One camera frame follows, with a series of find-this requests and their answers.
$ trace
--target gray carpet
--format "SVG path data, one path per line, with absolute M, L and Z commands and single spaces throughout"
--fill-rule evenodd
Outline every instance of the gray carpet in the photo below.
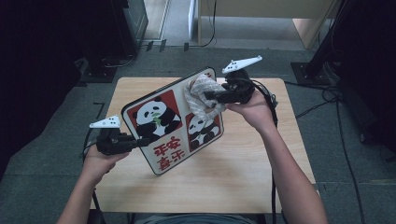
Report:
M 231 59 L 261 55 L 247 68 L 251 77 L 280 77 L 295 82 L 290 62 L 309 62 L 308 50 L 190 49 L 159 47 L 141 49 L 129 65 L 119 68 L 111 84 L 75 87 L 54 114 L 47 129 L 12 157 L 0 184 L 0 223 L 54 223 L 61 214 L 81 169 L 81 151 L 89 123 L 106 115 L 120 77 L 184 77 L 211 66 L 221 68 Z M 295 114 L 323 102 L 321 91 L 287 86 Z M 359 131 L 346 105 L 340 104 L 346 152 L 360 190 L 365 223 L 396 220 L 396 164 L 382 146 L 362 145 Z M 327 104 L 298 119 L 304 145 L 330 223 L 361 223 L 358 199 L 341 145 L 335 104 Z M 106 213 L 107 223 L 126 223 L 124 214 Z

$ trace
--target panda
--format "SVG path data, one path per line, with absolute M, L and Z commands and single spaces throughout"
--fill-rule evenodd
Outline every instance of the panda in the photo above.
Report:
M 180 116 L 157 96 L 153 101 L 145 103 L 133 113 L 136 120 L 136 132 L 141 138 L 149 138 L 150 143 L 176 130 L 180 124 Z
M 191 118 L 189 126 L 190 146 L 193 151 L 200 145 L 208 143 L 219 133 L 219 126 L 211 119 L 203 121 L 197 116 Z

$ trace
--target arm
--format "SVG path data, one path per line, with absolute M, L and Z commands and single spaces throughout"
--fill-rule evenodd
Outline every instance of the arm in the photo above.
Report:
M 255 91 L 246 105 L 230 104 L 227 108 L 241 114 L 262 137 L 274 180 L 289 223 L 327 223 L 323 203 L 305 176 L 273 122 L 263 96 Z
M 92 146 L 85 158 L 77 184 L 57 223 L 86 224 L 95 186 L 102 180 L 103 175 L 116 165 L 116 161 L 128 155 L 129 153 L 106 156 L 97 150 L 96 145 Z

